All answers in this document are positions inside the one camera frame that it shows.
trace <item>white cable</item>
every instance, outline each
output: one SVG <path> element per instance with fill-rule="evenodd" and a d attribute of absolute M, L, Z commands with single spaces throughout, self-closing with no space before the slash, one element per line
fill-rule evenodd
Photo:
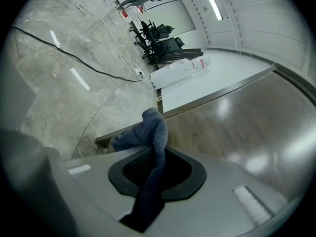
<path fill-rule="evenodd" d="M 129 62 L 124 56 L 122 56 L 122 55 L 120 54 L 120 55 L 119 55 L 119 58 L 120 58 L 120 59 L 123 58 L 127 63 L 130 63 L 130 65 L 127 65 L 125 62 L 123 62 L 123 63 L 124 63 L 128 68 L 134 70 L 134 68 L 131 66 L 131 64 L 133 64 L 133 65 L 137 66 L 137 68 L 141 71 L 139 65 L 136 64 L 136 63 L 134 63 L 134 62 L 132 61 L 132 59 L 130 58 L 128 52 L 115 40 L 115 38 L 114 38 L 114 36 L 113 36 L 113 34 L 112 34 L 111 28 L 107 26 L 107 24 L 104 22 L 104 20 L 103 20 L 102 18 L 100 18 L 98 15 L 94 14 L 94 13 L 93 13 L 92 11 L 90 11 L 87 7 L 85 7 L 87 4 L 86 4 L 86 2 L 85 2 L 84 0 L 82 0 L 82 1 L 83 1 L 84 4 L 78 3 L 78 4 L 76 5 L 77 8 L 85 15 L 85 11 L 82 9 L 82 8 L 84 8 L 84 9 L 87 10 L 89 13 L 91 13 L 93 16 L 97 17 L 97 18 L 105 25 L 105 27 L 108 28 L 108 30 L 110 31 L 110 35 L 111 35 L 113 41 L 115 42 L 115 44 L 118 45 L 118 46 L 126 53 L 128 59 L 130 60 L 130 62 Z M 155 90 L 155 89 L 153 89 L 153 88 L 147 86 L 143 81 L 140 81 L 140 82 L 141 82 L 143 85 L 145 85 L 148 89 Z"/>
<path fill-rule="evenodd" d="M 79 153 L 79 155 L 81 156 L 81 158 L 84 158 L 84 157 L 82 156 L 81 152 L 80 152 L 79 146 L 77 146 L 77 148 L 78 148 L 78 153 Z"/>

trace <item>marble floor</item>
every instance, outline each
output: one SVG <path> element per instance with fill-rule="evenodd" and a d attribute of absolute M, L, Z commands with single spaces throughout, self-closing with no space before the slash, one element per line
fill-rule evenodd
<path fill-rule="evenodd" d="M 110 5 L 112 0 L 84 0 L 86 8 L 102 18 L 115 40 L 148 75 L 154 69 L 141 58 L 129 25 Z M 120 56 L 126 53 L 113 41 L 109 29 L 94 15 L 77 8 L 82 0 L 29 0 L 13 23 L 39 38 L 73 53 L 94 68 L 138 80 Z M 140 82 L 98 74 L 73 57 L 17 30 L 11 30 L 5 50 L 18 72 L 36 93 L 22 125 L 23 133 L 56 148 L 63 159 L 105 153 L 95 138 L 142 120 L 156 107 L 157 93 Z M 86 83 L 75 77 L 74 68 Z"/>

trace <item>wooden surface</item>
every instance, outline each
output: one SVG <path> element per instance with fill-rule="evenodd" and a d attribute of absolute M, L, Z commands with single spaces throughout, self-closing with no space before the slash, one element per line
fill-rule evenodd
<path fill-rule="evenodd" d="M 249 84 L 249 83 L 251 83 L 251 82 L 253 82 L 253 81 L 255 81 L 255 80 L 257 80 L 257 79 L 259 79 L 259 78 L 261 78 L 263 76 L 265 76 L 265 75 L 267 75 L 268 73 L 270 73 L 271 71 L 274 71 L 275 69 L 276 69 L 276 66 L 271 66 L 270 68 L 268 68 L 268 69 L 266 69 L 266 70 L 264 70 L 262 72 L 259 72 L 259 73 L 255 74 L 255 75 L 253 75 L 253 76 L 251 76 L 249 78 L 246 78 L 245 80 L 237 82 L 237 83 L 235 83 L 233 85 L 230 85 L 230 86 L 228 86 L 226 88 L 220 89 L 220 90 L 218 90 L 216 92 L 213 92 L 212 94 L 209 94 L 209 95 L 207 95 L 205 97 L 202 97 L 202 98 L 199 98 L 197 100 L 194 100 L 194 101 L 192 101 L 192 102 L 190 102 L 188 104 L 185 104 L 183 106 L 180 106 L 180 107 L 178 107 L 176 109 L 170 110 L 170 111 L 165 112 L 165 113 L 163 112 L 162 102 L 159 101 L 158 102 L 158 109 L 162 113 L 162 116 L 165 119 L 168 119 L 168 118 L 170 118 L 172 116 L 175 116 L 175 115 L 178 115 L 178 114 L 183 113 L 185 111 L 188 111 L 190 109 L 193 109 L 193 108 L 195 108 L 197 106 L 200 106 L 200 105 L 205 104 L 205 103 L 207 103 L 209 101 L 212 101 L 212 100 L 214 100 L 214 99 L 216 99 L 218 97 L 221 97 L 221 96 L 223 96 L 223 95 L 225 95 L 225 94 L 227 94 L 229 92 L 232 92 L 232 91 L 234 91 L 234 90 L 236 90 L 236 89 L 238 89 L 240 87 L 243 87 L 243 86 L 245 86 L 245 85 L 247 85 L 247 84 Z M 135 125 L 137 125 L 137 124 L 133 124 L 133 125 L 130 125 L 128 127 L 124 127 L 124 128 L 122 128 L 120 130 L 114 131 L 112 133 L 105 134 L 105 135 L 103 135 L 101 137 L 98 137 L 98 138 L 95 139 L 95 143 L 97 145 L 103 147 L 103 148 L 108 148 L 108 145 L 109 145 L 110 140 L 111 140 L 112 137 L 117 136 L 117 135 L 119 135 L 119 134 L 121 134 L 121 133 L 123 133 L 123 132 L 125 132 L 125 131 L 127 131 L 129 129 L 131 129 Z"/>
<path fill-rule="evenodd" d="M 275 73 L 166 119 L 170 146 L 233 161 L 289 200 L 316 163 L 316 108 Z"/>

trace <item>black chair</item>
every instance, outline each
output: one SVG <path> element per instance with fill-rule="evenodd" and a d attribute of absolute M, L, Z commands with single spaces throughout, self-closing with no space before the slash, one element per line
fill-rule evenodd
<path fill-rule="evenodd" d="M 170 38 L 158 41 L 157 44 L 163 50 L 167 50 L 168 52 L 181 50 L 181 47 L 184 46 L 184 43 L 180 38 Z"/>
<path fill-rule="evenodd" d="M 154 27 L 150 29 L 150 31 L 153 33 L 154 37 L 157 40 L 160 39 L 166 39 L 169 37 L 169 34 L 174 30 L 171 26 L 165 26 L 165 25 L 159 25 L 158 27 Z"/>

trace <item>red label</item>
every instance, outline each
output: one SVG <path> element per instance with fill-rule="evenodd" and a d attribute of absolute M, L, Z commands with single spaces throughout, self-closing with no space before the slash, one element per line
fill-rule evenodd
<path fill-rule="evenodd" d="M 125 18 L 128 17 L 128 15 L 127 15 L 127 13 L 125 12 L 125 10 L 122 10 L 122 14 L 123 14 L 123 16 L 124 16 Z"/>
<path fill-rule="evenodd" d="M 202 63 L 202 68 L 204 69 L 204 67 L 205 67 L 204 60 L 203 60 L 203 59 L 200 59 L 200 62 Z"/>

